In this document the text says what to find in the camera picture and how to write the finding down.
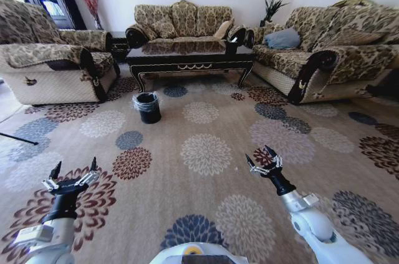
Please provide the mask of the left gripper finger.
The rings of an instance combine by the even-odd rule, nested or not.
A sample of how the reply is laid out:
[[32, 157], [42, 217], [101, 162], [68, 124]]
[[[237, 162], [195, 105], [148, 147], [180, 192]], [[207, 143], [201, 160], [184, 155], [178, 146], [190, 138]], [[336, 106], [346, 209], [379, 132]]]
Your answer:
[[99, 173], [97, 171], [97, 159], [96, 157], [93, 158], [90, 170], [86, 173], [83, 177], [81, 177], [78, 181], [75, 182], [76, 187], [83, 187], [83, 186], [90, 186], [92, 183], [98, 180]]
[[59, 161], [59, 163], [51, 170], [49, 177], [42, 181], [42, 184], [47, 190], [57, 190], [59, 188], [57, 179], [60, 173], [61, 165], [62, 162]]

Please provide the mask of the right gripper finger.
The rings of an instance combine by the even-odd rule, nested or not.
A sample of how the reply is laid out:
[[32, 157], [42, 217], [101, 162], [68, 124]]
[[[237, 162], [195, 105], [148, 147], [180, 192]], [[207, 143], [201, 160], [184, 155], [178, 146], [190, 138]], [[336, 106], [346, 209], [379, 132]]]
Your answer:
[[281, 169], [282, 168], [282, 157], [278, 155], [272, 148], [265, 146], [268, 154], [271, 157], [271, 163], [266, 166], [267, 169]]
[[248, 156], [248, 154], [246, 154], [246, 159], [247, 159], [247, 164], [249, 165], [249, 168], [250, 168], [250, 172], [252, 174], [267, 175], [269, 173], [269, 170], [255, 166], [254, 162], [252, 161], [250, 156]]

